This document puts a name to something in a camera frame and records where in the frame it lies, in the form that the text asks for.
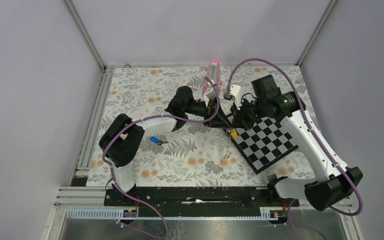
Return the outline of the yellow tagged key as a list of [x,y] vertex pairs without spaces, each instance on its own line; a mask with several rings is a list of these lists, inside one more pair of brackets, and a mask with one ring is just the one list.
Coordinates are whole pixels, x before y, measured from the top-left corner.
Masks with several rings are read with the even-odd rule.
[[237,137],[238,137],[238,132],[236,131],[236,130],[233,130],[232,132],[231,132],[231,137],[233,138],[233,139],[236,139]]

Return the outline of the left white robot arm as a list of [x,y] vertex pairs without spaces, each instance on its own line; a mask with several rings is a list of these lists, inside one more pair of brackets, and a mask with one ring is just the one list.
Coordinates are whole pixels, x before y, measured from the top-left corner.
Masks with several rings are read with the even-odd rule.
[[110,172],[117,189],[116,199],[124,206],[135,200],[133,164],[143,139],[157,134],[174,132],[185,123],[192,122],[188,115],[201,117],[199,124],[210,128],[228,128],[222,121],[220,89],[218,85],[208,89],[204,100],[195,99],[192,89],[181,86],[167,108],[159,114],[133,120],[125,113],[119,114],[98,142],[103,161],[110,166]]

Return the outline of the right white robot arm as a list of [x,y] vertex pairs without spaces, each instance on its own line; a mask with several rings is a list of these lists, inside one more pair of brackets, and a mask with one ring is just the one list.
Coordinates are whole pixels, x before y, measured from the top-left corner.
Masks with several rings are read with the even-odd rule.
[[304,102],[291,79],[286,80],[291,91],[282,93],[272,75],[252,81],[256,99],[246,102],[240,86],[228,83],[224,97],[235,100],[233,124],[236,129],[250,129],[256,120],[272,118],[291,135],[300,151],[308,160],[314,178],[278,178],[267,191],[267,201],[273,206],[281,205],[286,199],[308,201],[313,208],[323,211],[355,194],[358,208],[355,215],[363,210],[363,200],[357,189],[363,178],[359,167],[349,167],[324,139],[311,120]]

